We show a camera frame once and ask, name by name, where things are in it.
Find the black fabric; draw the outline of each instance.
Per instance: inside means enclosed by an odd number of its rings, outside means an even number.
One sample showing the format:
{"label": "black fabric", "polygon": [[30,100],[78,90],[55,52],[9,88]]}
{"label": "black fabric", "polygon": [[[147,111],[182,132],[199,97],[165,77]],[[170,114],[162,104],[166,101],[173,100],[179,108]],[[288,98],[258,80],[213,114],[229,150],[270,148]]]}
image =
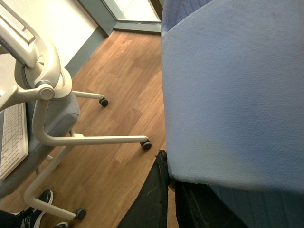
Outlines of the black fabric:
{"label": "black fabric", "polygon": [[175,183],[180,228],[247,228],[206,184]]}
{"label": "black fabric", "polygon": [[22,221],[16,215],[0,210],[0,228],[20,228]]}
{"label": "black fabric", "polygon": [[160,151],[138,197],[118,227],[167,227],[168,178],[167,155]]}

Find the sneaker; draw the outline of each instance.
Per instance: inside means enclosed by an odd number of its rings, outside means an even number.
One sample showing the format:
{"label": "sneaker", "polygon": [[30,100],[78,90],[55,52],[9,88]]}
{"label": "sneaker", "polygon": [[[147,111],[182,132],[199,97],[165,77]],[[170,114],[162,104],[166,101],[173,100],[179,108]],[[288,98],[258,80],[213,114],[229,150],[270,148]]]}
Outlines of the sneaker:
{"label": "sneaker", "polygon": [[61,222],[61,223],[58,223],[53,228],[68,228],[68,223],[67,222]]}
{"label": "sneaker", "polygon": [[[38,199],[48,204],[52,204],[53,197],[54,194],[51,190],[45,190]],[[27,210],[20,212],[16,216],[23,219],[22,225],[25,228],[39,228],[41,218],[44,214],[44,211],[37,210],[34,208],[28,208]]]}

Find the chair caster wheel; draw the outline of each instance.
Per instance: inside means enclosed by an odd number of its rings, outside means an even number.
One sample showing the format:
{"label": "chair caster wheel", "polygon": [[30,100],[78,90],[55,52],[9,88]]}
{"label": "chair caster wheel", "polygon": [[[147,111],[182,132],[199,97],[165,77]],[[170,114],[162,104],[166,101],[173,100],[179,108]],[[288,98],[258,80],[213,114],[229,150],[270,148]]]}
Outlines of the chair caster wheel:
{"label": "chair caster wheel", "polygon": [[147,139],[147,141],[145,141],[144,143],[141,142],[141,146],[142,146],[143,150],[147,151],[152,147],[152,144],[151,144],[151,141],[149,139]]}
{"label": "chair caster wheel", "polygon": [[86,217],[86,210],[77,208],[74,212],[76,214],[74,219],[83,220]]}
{"label": "chair caster wheel", "polygon": [[109,102],[107,99],[103,98],[99,100],[99,104],[101,104],[103,107],[106,107],[109,104]]}

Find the white keyboard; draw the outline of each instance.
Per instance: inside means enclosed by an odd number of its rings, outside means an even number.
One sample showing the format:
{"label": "white keyboard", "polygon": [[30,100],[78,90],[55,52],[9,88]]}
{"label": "white keyboard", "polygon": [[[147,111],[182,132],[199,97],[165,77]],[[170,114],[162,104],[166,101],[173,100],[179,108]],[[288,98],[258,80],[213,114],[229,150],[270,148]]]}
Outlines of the white keyboard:
{"label": "white keyboard", "polygon": [[4,110],[0,179],[5,179],[29,153],[25,104]]}

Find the white wall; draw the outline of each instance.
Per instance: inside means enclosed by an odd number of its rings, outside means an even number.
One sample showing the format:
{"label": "white wall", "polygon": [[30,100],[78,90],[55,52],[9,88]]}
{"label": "white wall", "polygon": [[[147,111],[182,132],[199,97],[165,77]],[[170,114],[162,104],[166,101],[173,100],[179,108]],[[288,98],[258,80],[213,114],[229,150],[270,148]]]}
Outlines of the white wall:
{"label": "white wall", "polygon": [[66,66],[97,25],[76,0],[6,0],[38,32],[48,36]]}

